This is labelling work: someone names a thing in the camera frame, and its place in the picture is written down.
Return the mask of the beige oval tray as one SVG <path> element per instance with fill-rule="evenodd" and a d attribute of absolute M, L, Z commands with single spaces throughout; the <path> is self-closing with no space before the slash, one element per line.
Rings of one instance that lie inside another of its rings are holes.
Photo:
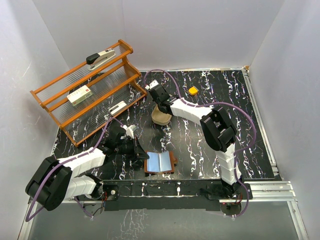
<path fill-rule="evenodd" d="M 153 123 L 160 125 L 160 126 L 166 126 L 171 121 L 172 115 L 163 113 L 159 110 L 158 105 L 156 104 L 152 113 L 151 113 L 151 119 Z"/>

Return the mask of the brown leather card holder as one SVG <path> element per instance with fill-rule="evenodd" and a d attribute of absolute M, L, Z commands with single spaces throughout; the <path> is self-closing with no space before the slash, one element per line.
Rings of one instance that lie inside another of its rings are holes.
<path fill-rule="evenodd" d="M 178 159 L 172 151 L 161 153 L 147 152 L 148 158 L 144 160 L 144 172 L 149 174 L 167 174 L 175 171 Z"/>

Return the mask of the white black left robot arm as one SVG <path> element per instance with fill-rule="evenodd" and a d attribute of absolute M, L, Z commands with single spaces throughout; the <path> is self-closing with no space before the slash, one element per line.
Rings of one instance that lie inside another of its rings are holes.
<path fill-rule="evenodd" d="M 135 161 L 149 158 L 139 139 L 134 136 L 135 125 L 117 126 L 106 139 L 76 155 L 46 157 L 25 188 L 25 192 L 47 211 L 56 209 L 63 200 L 85 195 L 97 200 L 103 195 L 103 182 L 86 172 L 113 161 L 117 155 Z"/>

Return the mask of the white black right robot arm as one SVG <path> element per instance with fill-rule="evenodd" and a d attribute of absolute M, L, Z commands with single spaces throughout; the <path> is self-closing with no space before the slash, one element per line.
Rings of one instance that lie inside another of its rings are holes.
<path fill-rule="evenodd" d="M 146 86 L 158 109 L 198 124 L 207 145 L 215 151 L 221 169 L 223 195 L 233 199 L 241 192 L 242 174 L 235 161 L 236 127 L 224 108 L 199 106 L 170 95 L 156 80 Z"/>

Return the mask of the yellow tape measure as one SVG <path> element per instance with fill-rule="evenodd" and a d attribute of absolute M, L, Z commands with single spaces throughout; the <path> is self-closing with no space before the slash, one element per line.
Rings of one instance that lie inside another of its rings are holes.
<path fill-rule="evenodd" d="M 192 86 L 192 87 L 188 90 L 188 93 L 189 93 L 191 96 L 196 95 L 198 92 L 199 92 L 199 90 L 198 90 L 195 86 Z"/>

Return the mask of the small white stapler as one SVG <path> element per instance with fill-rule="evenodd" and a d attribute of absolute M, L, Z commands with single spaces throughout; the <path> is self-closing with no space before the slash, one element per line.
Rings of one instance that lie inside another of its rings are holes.
<path fill-rule="evenodd" d="M 119 103 L 117 103 L 116 105 L 114 105 L 109 109 L 109 113 L 111 114 L 111 116 L 115 116 L 126 107 L 127 107 L 127 104 L 124 101 L 120 101 Z"/>

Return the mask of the black white stapler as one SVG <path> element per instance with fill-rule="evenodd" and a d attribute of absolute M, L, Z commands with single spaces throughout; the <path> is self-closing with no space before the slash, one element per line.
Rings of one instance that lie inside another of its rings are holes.
<path fill-rule="evenodd" d="M 115 58 L 116 52 L 113 48 L 108 48 L 98 53 L 94 53 L 86 58 L 86 67 L 93 71 Z"/>

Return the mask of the orange wooden shelf rack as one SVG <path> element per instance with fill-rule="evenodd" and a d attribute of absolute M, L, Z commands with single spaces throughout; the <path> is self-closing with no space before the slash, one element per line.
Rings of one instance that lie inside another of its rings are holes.
<path fill-rule="evenodd" d="M 120 39 L 30 93 L 74 146 L 147 96 L 128 60 L 133 48 Z"/>

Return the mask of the white red staples box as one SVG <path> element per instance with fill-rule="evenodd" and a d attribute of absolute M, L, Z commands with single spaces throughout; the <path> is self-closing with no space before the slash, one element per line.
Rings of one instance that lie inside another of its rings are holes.
<path fill-rule="evenodd" d="M 67 99 L 72 106 L 77 106 L 78 104 L 82 103 L 84 100 L 92 96 L 92 94 L 92 91 L 86 85 L 83 85 L 67 95 Z"/>

